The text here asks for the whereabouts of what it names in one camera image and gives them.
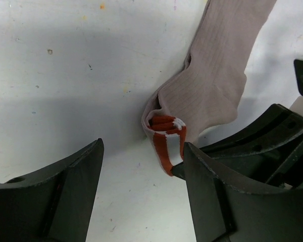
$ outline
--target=sock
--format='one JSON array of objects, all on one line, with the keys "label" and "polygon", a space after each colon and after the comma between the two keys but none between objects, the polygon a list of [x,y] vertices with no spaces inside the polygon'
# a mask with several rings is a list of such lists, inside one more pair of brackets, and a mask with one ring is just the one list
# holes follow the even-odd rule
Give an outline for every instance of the sock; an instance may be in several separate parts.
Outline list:
[{"label": "sock", "polygon": [[247,61],[276,0],[208,0],[184,69],[151,97],[142,127],[168,175],[208,127],[237,117]]}]

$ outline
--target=cloth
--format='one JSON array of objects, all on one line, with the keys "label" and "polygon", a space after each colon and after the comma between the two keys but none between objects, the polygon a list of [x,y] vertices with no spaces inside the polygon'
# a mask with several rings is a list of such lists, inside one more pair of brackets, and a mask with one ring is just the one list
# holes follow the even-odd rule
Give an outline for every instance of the cloth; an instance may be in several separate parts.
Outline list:
[{"label": "cloth", "polygon": [[208,0],[184,69],[148,101],[142,127],[168,175],[182,162],[184,142],[237,117],[244,70],[276,0]]}]

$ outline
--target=white surface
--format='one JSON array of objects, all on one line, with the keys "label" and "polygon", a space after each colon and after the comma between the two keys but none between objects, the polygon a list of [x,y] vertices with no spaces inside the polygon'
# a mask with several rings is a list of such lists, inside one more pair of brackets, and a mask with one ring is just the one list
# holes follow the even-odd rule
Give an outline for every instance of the white surface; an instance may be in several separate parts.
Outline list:
[{"label": "white surface", "polygon": [[[182,67],[204,6],[0,0],[0,182],[101,137],[106,155],[87,241],[195,241],[185,183],[164,174],[139,120]],[[302,54],[303,0],[279,0],[248,62],[238,120],[201,144],[235,133],[274,102],[290,106],[298,96],[292,61]]]}]

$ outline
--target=white stripe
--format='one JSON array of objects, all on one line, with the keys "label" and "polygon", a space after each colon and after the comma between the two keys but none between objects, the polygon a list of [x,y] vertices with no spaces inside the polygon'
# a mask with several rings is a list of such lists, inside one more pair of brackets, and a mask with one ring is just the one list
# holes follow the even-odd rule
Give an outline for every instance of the white stripe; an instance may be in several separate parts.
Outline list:
[{"label": "white stripe", "polygon": [[183,160],[180,155],[180,136],[178,134],[166,135],[168,157],[172,165],[177,165]]}]

